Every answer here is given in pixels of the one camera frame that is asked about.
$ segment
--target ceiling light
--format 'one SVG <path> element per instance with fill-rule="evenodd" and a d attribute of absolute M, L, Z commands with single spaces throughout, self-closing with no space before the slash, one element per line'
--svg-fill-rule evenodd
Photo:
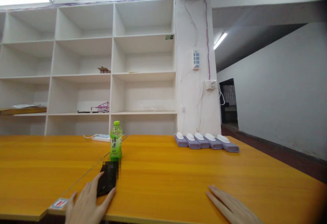
<path fill-rule="evenodd" d="M 52 2 L 52 0 L 0 0 L 0 6 L 18 5 L 18 4 L 49 3 L 49 2 Z"/>
<path fill-rule="evenodd" d="M 227 33 L 224 33 L 220 38 L 219 40 L 217 41 L 217 43 L 215 44 L 214 46 L 214 50 L 217 49 L 218 45 L 220 45 L 220 43 L 224 40 L 224 38 L 226 38 L 227 36 Z"/>

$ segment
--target orange tabletop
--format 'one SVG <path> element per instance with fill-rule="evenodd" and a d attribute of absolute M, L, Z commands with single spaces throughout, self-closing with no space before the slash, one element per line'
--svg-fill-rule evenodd
<path fill-rule="evenodd" d="M 121 172 L 107 220 L 133 223 L 228 223 L 205 192 L 232 194 L 264 223 L 314 223 L 326 185 L 228 137 L 240 153 L 177 147 L 173 136 L 131 135 L 122 145 Z M 80 192 L 96 165 L 64 197 Z M 104 199 L 97 199 L 98 204 Z M 64 211 L 52 211 L 64 214 Z"/>
<path fill-rule="evenodd" d="M 0 219 L 40 220 L 109 151 L 82 136 L 0 136 Z"/>

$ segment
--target black phone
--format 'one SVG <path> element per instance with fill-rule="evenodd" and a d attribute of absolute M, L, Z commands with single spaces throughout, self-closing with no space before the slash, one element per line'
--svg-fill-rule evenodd
<path fill-rule="evenodd" d="M 118 162 L 105 162 L 100 172 L 104 172 L 98 182 L 96 196 L 108 194 L 115 186 L 118 174 Z"/>

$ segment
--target finger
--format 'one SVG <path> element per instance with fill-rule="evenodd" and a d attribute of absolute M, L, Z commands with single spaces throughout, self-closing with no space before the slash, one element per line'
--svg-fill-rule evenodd
<path fill-rule="evenodd" d="M 207 196 L 210 198 L 210 200 L 213 202 L 213 204 L 217 207 L 217 209 L 222 213 L 224 217 L 230 222 L 234 223 L 235 217 L 234 214 L 227 209 L 226 206 L 224 206 L 218 199 L 216 199 L 211 193 L 208 191 L 206 192 Z"/>
<path fill-rule="evenodd" d="M 90 185 L 90 193 L 92 195 L 92 197 L 96 198 L 96 189 L 98 187 L 98 182 L 99 182 L 99 178 L 103 175 L 103 171 L 100 172 L 99 174 L 97 174 L 93 181 L 91 182 L 91 185 Z"/>
<path fill-rule="evenodd" d="M 250 215 L 252 218 L 257 218 L 256 215 L 248 208 L 246 207 L 240 200 L 238 200 L 237 198 L 235 198 L 234 196 L 230 195 L 229 193 L 219 189 L 218 187 L 216 187 L 215 185 L 212 185 L 216 190 L 221 191 L 221 193 L 223 195 L 225 195 L 225 197 L 227 197 L 232 203 L 233 205 L 236 207 L 236 212 L 238 212 L 238 214 L 242 213 L 242 214 L 248 214 Z"/>
<path fill-rule="evenodd" d="M 105 212 L 107 211 L 108 209 L 108 206 L 113 198 L 113 196 L 115 195 L 115 192 L 116 192 L 116 188 L 113 188 L 109 193 L 108 195 L 106 196 L 106 199 L 103 201 L 103 203 L 99 206 L 102 210 L 102 215 L 105 214 Z"/>
<path fill-rule="evenodd" d="M 216 187 L 215 185 L 212 185 L 216 190 L 221 191 L 222 194 L 224 194 L 226 197 L 228 197 L 230 199 L 230 201 L 236 205 L 240 210 L 244 209 L 247 211 L 250 211 L 249 208 L 247 208 L 240 200 L 238 200 L 237 198 L 235 198 L 234 196 L 230 195 L 229 193 L 225 192 L 224 190 L 219 189 L 218 187 Z"/>
<path fill-rule="evenodd" d="M 84 187 L 83 190 L 81 191 L 81 194 L 78 196 L 77 201 L 79 201 L 80 199 L 82 199 L 83 196 L 88 192 L 89 185 L 90 185 L 89 182 L 87 182 L 87 183 L 85 184 L 85 187 Z"/>
<path fill-rule="evenodd" d="M 74 198 L 77 192 L 74 192 L 73 195 L 68 199 L 67 207 L 66 207 L 66 218 L 69 219 L 72 209 L 74 207 Z"/>
<path fill-rule="evenodd" d="M 213 186 L 209 186 L 209 189 L 212 191 L 212 193 L 219 198 L 234 214 L 235 213 L 239 213 L 239 209 L 236 205 L 234 205 L 231 200 L 228 198 L 228 196 L 226 196 L 225 194 L 223 194 L 223 192 L 218 189 L 218 188 L 214 188 Z"/>

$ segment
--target purple device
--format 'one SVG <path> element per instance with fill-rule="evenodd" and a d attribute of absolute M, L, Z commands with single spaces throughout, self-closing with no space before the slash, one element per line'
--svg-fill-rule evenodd
<path fill-rule="evenodd" d="M 212 134 L 205 134 L 204 138 L 210 143 L 210 147 L 214 150 L 222 149 L 222 144 L 216 140 Z"/>
<path fill-rule="evenodd" d="M 174 136 L 175 136 L 175 141 L 177 142 L 177 145 L 179 147 L 188 147 L 188 142 L 187 142 L 187 140 L 185 140 L 182 133 L 177 132 L 177 134 L 175 134 Z"/>
<path fill-rule="evenodd" d="M 200 143 L 197 142 L 195 139 L 194 139 L 194 136 L 191 135 L 190 133 L 187 133 L 186 136 L 184 136 L 184 138 L 187 140 L 187 143 L 188 143 L 188 147 L 191 148 L 191 149 L 200 149 Z"/>
<path fill-rule="evenodd" d="M 200 143 L 200 148 L 209 148 L 210 144 L 209 142 L 203 138 L 203 136 L 200 133 L 195 133 L 194 139 Z"/>
<path fill-rule="evenodd" d="M 217 135 L 216 140 L 222 144 L 226 151 L 230 153 L 239 153 L 239 147 L 231 143 L 228 138 L 222 135 Z"/>

